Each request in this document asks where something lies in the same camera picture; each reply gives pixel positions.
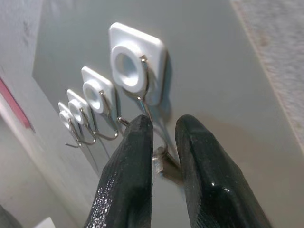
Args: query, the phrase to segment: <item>gray wall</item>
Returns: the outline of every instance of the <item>gray wall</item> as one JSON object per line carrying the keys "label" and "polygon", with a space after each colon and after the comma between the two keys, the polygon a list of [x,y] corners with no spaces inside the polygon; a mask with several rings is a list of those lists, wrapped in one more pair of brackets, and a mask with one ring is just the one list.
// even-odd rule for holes
{"label": "gray wall", "polygon": [[1,117],[0,205],[24,228],[33,228],[47,217],[57,228],[77,227]]}
{"label": "gray wall", "polygon": [[[274,226],[303,226],[304,185],[300,181],[303,154],[228,1],[49,0],[46,3],[49,11],[43,13],[46,20],[42,24],[48,29],[40,31],[35,63],[40,70],[35,68],[35,77],[46,76],[42,82],[61,81],[62,86],[49,84],[56,85],[52,97],[44,88],[52,105],[58,99],[66,102],[68,87],[81,92],[79,69],[84,64],[111,78],[106,32],[111,23],[120,21],[155,35],[164,41],[171,57],[172,74],[163,106],[171,110],[169,114],[168,110],[161,110],[169,117],[164,122],[171,141],[174,141],[176,119],[184,113],[194,114],[214,132],[241,167]],[[0,51],[4,53],[0,56],[1,77],[24,108],[36,133],[24,131],[14,121],[11,127],[81,226],[98,178],[80,150],[64,146],[73,139],[60,124],[57,110],[31,77],[38,6],[39,1],[35,0],[2,3],[1,9],[5,10],[0,21],[4,28],[0,34],[0,40],[4,41],[0,43]],[[79,25],[96,36],[78,36]],[[68,40],[70,34],[74,34],[72,40]],[[49,62],[55,63],[56,68],[48,65]],[[58,78],[54,74],[56,70],[63,70],[64,76]],[[188,89],[189,96],[181,97],[181,89]],[[133,101],[121,91],[119,95],[124,117],[132,119],[140,113]],[[105,148],[111,152],[118,143],[119,140],[105,142]],[[99,170],[106,163],[105,149],[100,148],[99,144],[93,149]],[[153,227],[189,227],[182,192],[154,178]]]}

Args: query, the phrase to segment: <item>pink edge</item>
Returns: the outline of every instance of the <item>pink edge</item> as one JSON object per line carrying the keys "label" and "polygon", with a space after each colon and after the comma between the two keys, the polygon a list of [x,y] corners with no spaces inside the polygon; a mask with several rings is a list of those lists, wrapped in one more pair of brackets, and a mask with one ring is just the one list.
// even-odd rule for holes
{"label": "pink edge", "polygon": [[9,89],[6,87],[2,79],[0,78],[0,93],[4,97],[4,99],[7,101],[9,104],[10,108],[14,112],[14,114],[17,116],[21,124],[25,128],[31,128],[31,124],[24,114],[23,110],[20,108],[19,104],[16,102],[12,94],[10,93]]}

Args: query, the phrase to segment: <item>white plastic base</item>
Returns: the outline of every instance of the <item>white plastic base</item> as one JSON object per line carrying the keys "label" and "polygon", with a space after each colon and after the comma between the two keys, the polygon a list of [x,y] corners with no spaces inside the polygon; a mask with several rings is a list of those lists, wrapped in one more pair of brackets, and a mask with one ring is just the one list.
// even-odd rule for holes
{"label": "white plastic base", "polygon": [[84,120],[79,111],[80,108],[83,108],[84,113],[86,114],[86,116],[89,120],[89,124],[90,124],[92,130],[94,130],[95,125],[94,125],[91,109],[90,109],[89,104],[86,102],[86,100],[83,99],[78,94],[76,94],[71,89],[68,89],[66,94],[69,99],[69,103],[67,104],[68,108],[69,108],[70,112],[72,113],[72,115],[75,117],[76,121],[81,125],[84,124]]}
{"label": "white plastic base", "polygon": [[[116,121],[116,92],[112,82],[86,66],[81,69],[81,74],[84,81],[83,92],[91,108],[97,113],[108,114],[108,106],[110,116]],[[104,104],[104,100],[99,94],[102,90],[104,91],[107,104]]]}
{"label": "white plastic base", "polygon": [[70,124],[69,124],[69,119],[71,119],[73,125],[75,126],[75,129],[77,131],[77,133],[79,133],[79,125],[76,122],[74,116],[72,115],[72,113],[70,112],[69,108],[66,107],[62,102],[58,103],[58,107],[59,107],[59,117],[61,122],[63,123],[63,125],[69,130],[72,131]]}
{"label": "white plastic base", "polygon": [[131,93],[144,90],[147,79],[140,57],[145,55],[149,67],[146,101],[149,105],[158,105],[167,58],[163,43],[158,38],[118,22],[110,27],[109,37],[114,81]]}

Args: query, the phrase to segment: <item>wall surface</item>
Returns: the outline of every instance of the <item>wall surface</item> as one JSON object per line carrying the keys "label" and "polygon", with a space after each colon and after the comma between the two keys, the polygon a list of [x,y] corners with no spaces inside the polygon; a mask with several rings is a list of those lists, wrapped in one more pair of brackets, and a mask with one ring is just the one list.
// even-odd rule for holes
{"label": "wall surface", "polygon": [[77,227],[1,117],[0,205],[24,228],[33,228],[47,217],[57,228]]}

